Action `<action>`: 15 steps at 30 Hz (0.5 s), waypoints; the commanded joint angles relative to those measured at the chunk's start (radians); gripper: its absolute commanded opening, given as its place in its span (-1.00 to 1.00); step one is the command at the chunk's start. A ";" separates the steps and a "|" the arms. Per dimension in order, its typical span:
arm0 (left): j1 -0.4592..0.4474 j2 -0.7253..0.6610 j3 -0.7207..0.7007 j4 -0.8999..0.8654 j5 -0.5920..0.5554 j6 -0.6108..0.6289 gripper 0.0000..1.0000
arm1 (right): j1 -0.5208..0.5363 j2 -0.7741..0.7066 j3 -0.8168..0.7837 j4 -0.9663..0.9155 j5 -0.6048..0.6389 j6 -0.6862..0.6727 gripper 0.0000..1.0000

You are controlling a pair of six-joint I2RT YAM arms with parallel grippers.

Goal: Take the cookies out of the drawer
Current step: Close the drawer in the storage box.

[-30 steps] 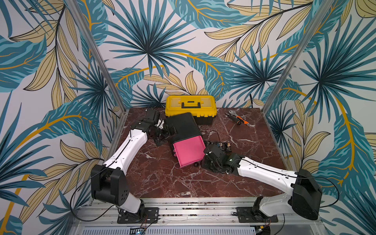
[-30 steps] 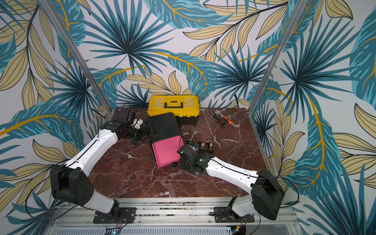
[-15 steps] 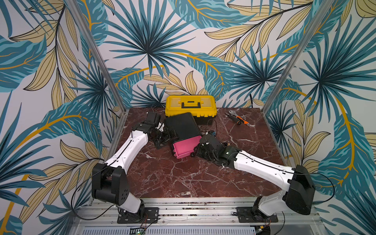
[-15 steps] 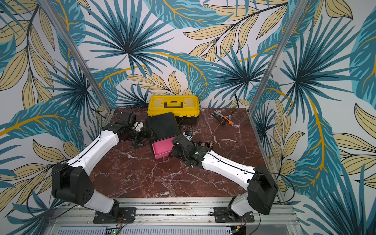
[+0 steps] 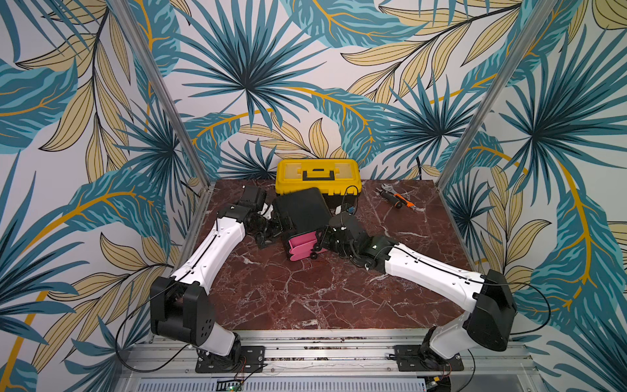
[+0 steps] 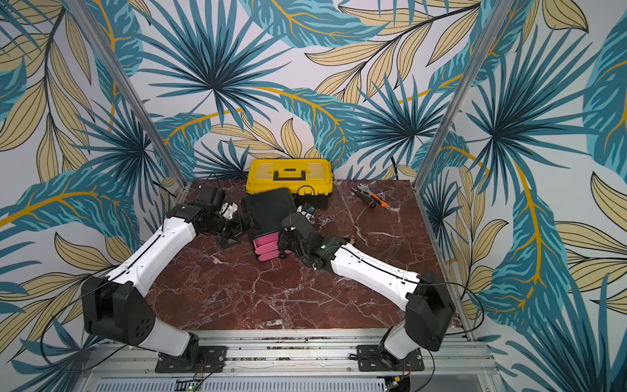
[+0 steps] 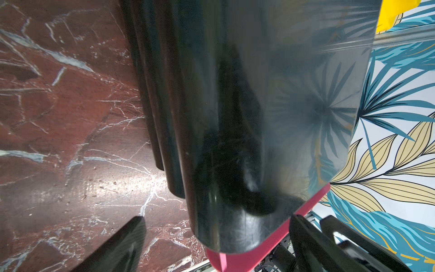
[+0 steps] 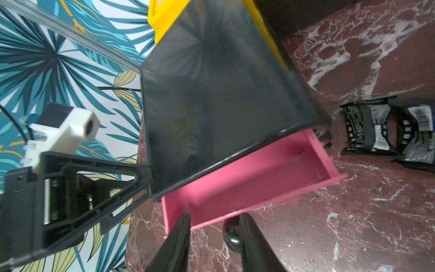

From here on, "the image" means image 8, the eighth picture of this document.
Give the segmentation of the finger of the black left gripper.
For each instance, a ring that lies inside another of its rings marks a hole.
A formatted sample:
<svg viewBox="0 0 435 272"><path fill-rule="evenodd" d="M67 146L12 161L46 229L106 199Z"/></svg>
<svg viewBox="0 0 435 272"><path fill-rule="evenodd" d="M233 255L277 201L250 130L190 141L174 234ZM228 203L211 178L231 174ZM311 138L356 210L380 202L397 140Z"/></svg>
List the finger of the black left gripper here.
<svg viewBox="0 0 435 272"><path fill-rule="evenodd" d="M133 165L122 163L107 163L102 165L69 164L65 168L66 178L72 180L73 188L85 196L91 196L92 208L80 214L71 221L72 230L78 235L84 233L95 224L100 224L100 233L103 235L122 222L134 209L149 199L144 194L136 202L113 215L113 212L139 192L147 189L154 181L152 170L146 165ZM99 179L90 180L80 177L79 171L105 171L107 173L119 172L122 175L133 177L130 181Z"/></svg>

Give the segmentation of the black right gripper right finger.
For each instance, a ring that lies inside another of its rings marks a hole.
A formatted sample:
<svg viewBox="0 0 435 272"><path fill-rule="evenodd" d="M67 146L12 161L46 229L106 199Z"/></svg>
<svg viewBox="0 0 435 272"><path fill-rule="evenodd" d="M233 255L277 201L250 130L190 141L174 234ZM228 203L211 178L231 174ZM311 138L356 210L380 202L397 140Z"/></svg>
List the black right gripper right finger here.
<svg viewBox="0 0 435 272"><path fill-rule="evenodd" d="M247 213L240 215L239 237L244 272L286 272L253 217Z"/></svg>

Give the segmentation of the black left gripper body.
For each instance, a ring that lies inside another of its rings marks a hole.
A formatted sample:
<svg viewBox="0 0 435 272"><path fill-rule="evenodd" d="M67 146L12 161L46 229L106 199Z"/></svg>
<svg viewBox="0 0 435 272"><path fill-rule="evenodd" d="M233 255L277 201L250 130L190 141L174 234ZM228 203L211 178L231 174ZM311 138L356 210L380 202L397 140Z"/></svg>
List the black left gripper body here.
<svg viewBox="0 0 435 272"><path fill-rule="evenodd" d="M40 155L39 171L9 171L1 206L1 268L12 269L73 247L101 218L95 185L80 171L102 161L52 151Z"/></svg>

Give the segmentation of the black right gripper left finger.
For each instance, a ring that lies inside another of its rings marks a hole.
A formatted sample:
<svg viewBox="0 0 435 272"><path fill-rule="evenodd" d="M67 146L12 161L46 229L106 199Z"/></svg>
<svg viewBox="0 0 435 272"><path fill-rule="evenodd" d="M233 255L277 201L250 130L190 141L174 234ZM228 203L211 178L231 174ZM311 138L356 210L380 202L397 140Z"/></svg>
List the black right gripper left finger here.
<svg viewBox="0 0 435 272"><path fill-rule="evenodd" d="M190 250L191 217L182 214L146 272L186 272Z"/></svg>

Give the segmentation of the black drawer cabinet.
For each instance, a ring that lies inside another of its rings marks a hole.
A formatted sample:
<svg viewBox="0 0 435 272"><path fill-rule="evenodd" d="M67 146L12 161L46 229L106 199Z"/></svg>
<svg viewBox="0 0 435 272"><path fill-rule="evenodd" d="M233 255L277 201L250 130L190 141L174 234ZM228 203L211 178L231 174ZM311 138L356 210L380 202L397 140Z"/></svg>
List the black drawer cabinet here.
<svg viewBox="0 0 435 272"><path fill-rule="evenodd" d="M330 117L243 1L189 1L142 64L147 159L158 201Z"/></svg>

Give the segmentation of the black cookie packet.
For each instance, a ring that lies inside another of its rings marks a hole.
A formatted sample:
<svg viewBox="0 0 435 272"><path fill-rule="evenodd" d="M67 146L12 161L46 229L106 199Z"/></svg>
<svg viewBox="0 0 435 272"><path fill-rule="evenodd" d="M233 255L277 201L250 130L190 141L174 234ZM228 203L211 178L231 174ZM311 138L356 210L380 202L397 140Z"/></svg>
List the black cookie packet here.
<svg viewBox="0 0 435 272"><path fill-rule="evenodd" d="M341 105L346 119L348 146L342 155L395 157L398 153L389 142L387 121L391 112L384 97Z"/></svg>
<svg viewBox="0 0 435 272"><path fill-rule="evenodd" d="M397 133L394 162L413 170L435 172L435 100L393 99Z"/></svg>

